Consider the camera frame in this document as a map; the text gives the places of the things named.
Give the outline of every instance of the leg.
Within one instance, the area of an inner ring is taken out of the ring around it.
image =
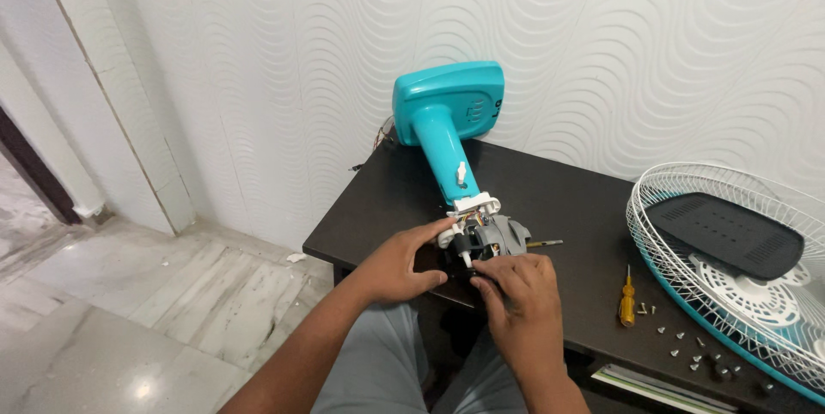
[[[526,414],[521,389],[496,349],[490,332],[481,331],[458,376],[433,414]]]
[[[428,365],[417,317],[407,303],[367,308],[346,336],[312,412],[426,414],[421,382]]]

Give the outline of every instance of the human hand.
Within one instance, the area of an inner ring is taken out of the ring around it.
[[[473,267],[495,279],[510,297],[510,306],[505,306],[494,283],[481,277],[470,280],[487,305],[492,338],[520,384],[566,377],[562,307],[550,258],[494,256],[488,261],[473,261]]]
[[[447,282],[444,271],[413,272],[413,263],[418,248],[449,229],[454,222],[453,218],[441,219],[396,233],[344,282],[349,280],[360,293],[365,293],[367,303],[406,301]]]

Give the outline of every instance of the black table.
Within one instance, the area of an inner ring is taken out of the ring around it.
[[[551,257],[564,315],[564,345],[586,358],[590,372],[615,363],[670,384],[738,406],[743,412],[820,412],[783,384],[767,396],[769,377],[693,321],[656,282],[627,229],[625,208],[633,183],[478,140],[464,142],[479,187],[501,201],[501,213],[521,222],[534,240],[562,239],[533,252]],[[393,233],[444,217],[443,198],[420,147],[383,142],[304,242],[304,252],[351,271]],[[423,248],[418,268],[435,267],[437,252]],[[616,317],[630,263],[636,302],[656,306],[624,328]],[[456,306],[480,308],[467,283],[448,281],[434,293]],[[657,328],[664,326],[664,334]],[[681,340],[675,335],[685,332]],[[707,345],[701,349],[696,337]],[[672,350],[679,350],[676,357]],[[710,356],[721,354],[741,374],[714,377]],[[692,356],[703,356],[697,371]]]

